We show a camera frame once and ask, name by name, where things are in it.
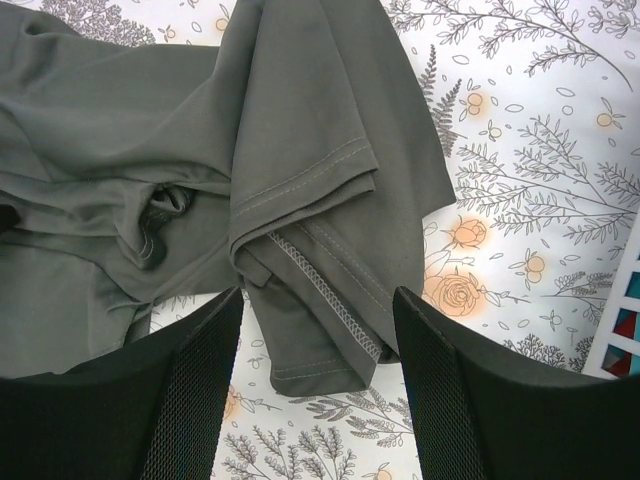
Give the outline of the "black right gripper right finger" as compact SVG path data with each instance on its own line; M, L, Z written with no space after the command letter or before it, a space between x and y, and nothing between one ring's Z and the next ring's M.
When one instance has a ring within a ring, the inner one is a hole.
M639 379L523 356L394 293L399 355L426 479L635 479Z

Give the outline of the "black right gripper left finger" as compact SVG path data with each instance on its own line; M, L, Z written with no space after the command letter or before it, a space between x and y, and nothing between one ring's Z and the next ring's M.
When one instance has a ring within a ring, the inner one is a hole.
M231 288L65 373L2 380L2 478L210 478L243 309Z

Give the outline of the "grey t shirt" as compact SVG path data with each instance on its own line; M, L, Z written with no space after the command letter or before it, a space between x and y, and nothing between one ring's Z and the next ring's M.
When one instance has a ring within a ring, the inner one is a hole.
M399 359L438 134L378 1L239 1L218 46L129 47L1 7L1 373L63 372L151 307L239 286L273 388L367 389Z

